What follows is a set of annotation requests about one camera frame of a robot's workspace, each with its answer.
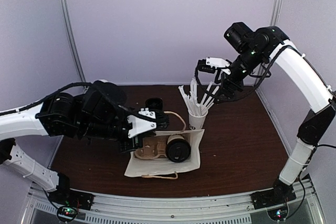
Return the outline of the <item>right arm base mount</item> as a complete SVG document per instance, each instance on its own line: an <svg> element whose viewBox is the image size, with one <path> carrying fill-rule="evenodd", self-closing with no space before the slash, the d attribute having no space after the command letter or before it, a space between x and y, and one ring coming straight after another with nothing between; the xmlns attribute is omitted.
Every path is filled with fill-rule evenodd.
<svg viewBox="0 0 336 224"><path fill-rule="evenodd" d="M271 189L256 191L250 195L254 209L267 208L272 221L285 221L289 216L288 202L296 199L293 185L287 185L277 178Z"/></svg>

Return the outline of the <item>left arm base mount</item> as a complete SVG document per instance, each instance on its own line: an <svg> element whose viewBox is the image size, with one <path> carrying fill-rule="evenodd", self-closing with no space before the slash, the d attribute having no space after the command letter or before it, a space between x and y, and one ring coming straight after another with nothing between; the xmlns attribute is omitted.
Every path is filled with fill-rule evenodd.
<svg viewBox="0 0 336 224"><path fill-rule="evenodd" d="M94 195L70 188L70 179L64 174L58 174L59 180L56 190L43 192L51 205L56 209L56 217L63 223L73 221L79 214L79 210L90 210Z"/></svg>

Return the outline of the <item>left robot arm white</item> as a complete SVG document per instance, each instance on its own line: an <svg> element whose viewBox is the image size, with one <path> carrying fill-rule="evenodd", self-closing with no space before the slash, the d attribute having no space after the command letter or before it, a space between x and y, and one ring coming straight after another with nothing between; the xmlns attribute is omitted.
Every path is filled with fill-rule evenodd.
<svg viewBox="0 0 336 224"><path fill-rule="evenodd" d="M67 175L50 170L16 143L23 136L67 136L116 140L123 152L140 147L142 136L156 129L156 114L134 111L115 84L74 82L28 105L1 112L1 164L54 193L64 205L76 197Z"/></svg>

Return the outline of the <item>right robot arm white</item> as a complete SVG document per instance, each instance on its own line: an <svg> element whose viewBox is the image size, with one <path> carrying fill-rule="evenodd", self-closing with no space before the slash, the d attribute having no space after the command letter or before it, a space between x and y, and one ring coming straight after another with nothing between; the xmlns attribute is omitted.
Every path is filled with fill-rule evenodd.
<svg viewBox="0 0 336 224"><path fill-rule="evenodd" d="M314 148L335 118L335 94L279 27L268 26L253 31L244 23L234 23L224 32L224 38L238 56L232 62L223 59L206 61L208 66L222 73L215 97L217 102L238 100L236 93L243 89L243 80L266 63L265 72L259 75L257 84L261 85L270 68L277 66L308 106L309 111L298 128L296 145L278 175L279 185L269 192L271 202L279 204L289 196L288 186L307 165Z"/></svg>

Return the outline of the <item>brown paper takeout bag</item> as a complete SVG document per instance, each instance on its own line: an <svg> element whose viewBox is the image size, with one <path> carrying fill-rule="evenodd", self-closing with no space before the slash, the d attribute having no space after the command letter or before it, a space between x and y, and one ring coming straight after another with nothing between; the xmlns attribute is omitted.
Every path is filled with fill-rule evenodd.
<svg viewBox="0 0 336 224"><path fill-rule="evenodd" d="M131 152L124 176L135 178L178 179L180 173L188 173L201 167L200 143L205 130L156 131L154 136L143 139L143 147Z"/></svg>

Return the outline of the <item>white paper coffee cup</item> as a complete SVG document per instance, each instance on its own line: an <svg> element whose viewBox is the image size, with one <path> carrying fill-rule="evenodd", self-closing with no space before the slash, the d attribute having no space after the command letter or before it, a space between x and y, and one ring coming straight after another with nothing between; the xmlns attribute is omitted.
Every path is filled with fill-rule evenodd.
<svg viewBox="0 0 336 224"><path fill-rule="evenodd" d="M186 139L184 136L180 135L180 134L175 134L175 135L170 135L167 139L167 145L169 144L173 144L176 141L180 141L180 142L186 142Z"/></svg>

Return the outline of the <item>brown pulp cup carrier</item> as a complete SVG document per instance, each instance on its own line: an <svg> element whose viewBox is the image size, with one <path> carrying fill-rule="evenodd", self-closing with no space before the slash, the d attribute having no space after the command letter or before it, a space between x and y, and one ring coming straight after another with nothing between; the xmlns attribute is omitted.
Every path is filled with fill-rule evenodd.
<svg viewBox="0 0 336 224"><path fill-rule="evenodd" d="M166 146L167 140L164 138L146 138L143 141L143 147L134 151L134 155L142 160L167 158Z"/></svg>

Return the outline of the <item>black plastic cup lid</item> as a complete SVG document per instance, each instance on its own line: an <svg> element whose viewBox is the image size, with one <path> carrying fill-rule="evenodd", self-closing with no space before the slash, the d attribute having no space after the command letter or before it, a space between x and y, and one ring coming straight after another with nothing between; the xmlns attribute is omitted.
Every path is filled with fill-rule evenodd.
<svg viewBox="0 0 336 224"><path fill-rule="evenodd" d="M165 153L170 161L181 163L190 157L191 146L188 142L176 141L173 144L167 145Z"/></svg>

